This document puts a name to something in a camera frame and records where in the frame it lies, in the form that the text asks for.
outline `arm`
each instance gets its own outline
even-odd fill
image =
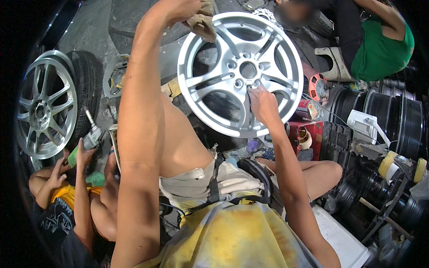
[[[185,21],[200,7],[199,0],[160,0],[137,26],[118,119],[121,184],[112,267],[131,267],[159,254],[158,181],[165,128],[159,47],[167,25]]]
[[[35,177],[41,177],[42,179],[49,178],[36,194],[36,203],[43,209],[48,208],[53,191],[61,187],[61,184],[67,178],[67,175],[65,174],[59,176],[59,174],[62,173],[61,169],[63,167],[64,160],[65,157],[59,159],[55,166],[42,169],[31,175],[30,179],[32,180],[34,180]]]
[[[80,138],[78,153],[76,155],[75,208],[73,211],[76,225],[73,231],[82,244],[88,249],[89,253],[92,253],[94,228],[92,227],[89,195],[86,190],[85,168],[91,161],[92,154],[95,150],[96,149],[85,151],[82,138]]]
[[[269,129],[273,141],[277,181],[290,227],[324,267],[341,267],[334,249],[320,233],[304,174],[278,115],[277,100],[263,87],[250,89],[249,94],[253,113]]]
[[[393,7],[387,6],[377,0],[354,0],[359,6],[368,9],[376,14],[390,27],[382,26],[383,35],[395,40],[404,40],[405,37],[405,21],[401,14]]]

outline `wooden stick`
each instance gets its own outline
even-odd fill
[[[375,212],[376,214],[379,214],[380,211],[378,210],[378,208],[376,208],[373,204],[369,203],[368,201],[366,201],[363,197],[361,197],[359,199],[359,202],[361,202],[362,204],[364,204],[367,208],[369,208],[370,210],[372,210],[373,212]],[[392,219],[390,219],[389,217],[386,217],[385,220],[393,226],[393,228],[395,228],[396,230],[398,230],[401,234],[403,234],[405,236],[406,239],[408,239],[409,241],[412,241],[414,236],[410,235],[407,231],[405,231],[401,226],[399,226],[399,224],[397,224],[396,222],[394,222]]]

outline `green shirt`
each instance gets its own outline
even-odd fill
[[[364,21],[362,29],[363,42],[351,64],[354,78],[378,81],[407,66],[414,50],[414,37],[406,23],[402,41],[385,37],[379,21]]]

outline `green tool handle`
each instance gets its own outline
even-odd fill
[[[74,150],[70,153],[67,158],[67,162],[69,162],[70,168],[74,168],[76,166],[76,155],[78,153],[78,146],[74,148]]]

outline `masking tape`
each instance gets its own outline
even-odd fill
[[[390,165],[393,163],[393,160],[397,155],[398,154],[393,151],[389,151],[387,153],[380,166],[378,167],[378,173],[381,177],[386,178],[387,171],[389,170]]]
[[[301,150],[307,150],[308,148],[310,148],[312,143],[313,140],[311,139],[310,132],[305,129],[305,136],[299,140],[299,147],[301,148]]]
[[[414,174],[414,183],[418,183],[423,179],[423,171],[426,169],[428,161],[420,158],[417,162],[416,173]]]

